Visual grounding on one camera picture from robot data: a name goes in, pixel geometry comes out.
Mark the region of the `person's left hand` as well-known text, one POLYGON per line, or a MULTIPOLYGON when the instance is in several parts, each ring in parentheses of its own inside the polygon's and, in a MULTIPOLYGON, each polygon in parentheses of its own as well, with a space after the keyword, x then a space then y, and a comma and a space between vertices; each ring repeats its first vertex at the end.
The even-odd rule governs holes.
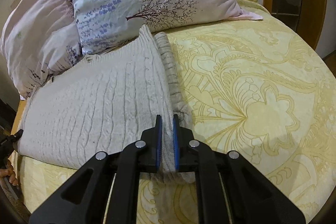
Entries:
POLYGON ((9 183, 13 186, 18 186, 19 184, 18 179, 16 178, 16 174, 14 172, 14 167, 9 160, 7 160, 5 167, 0 169, 0 177, 7 177, 9 183))

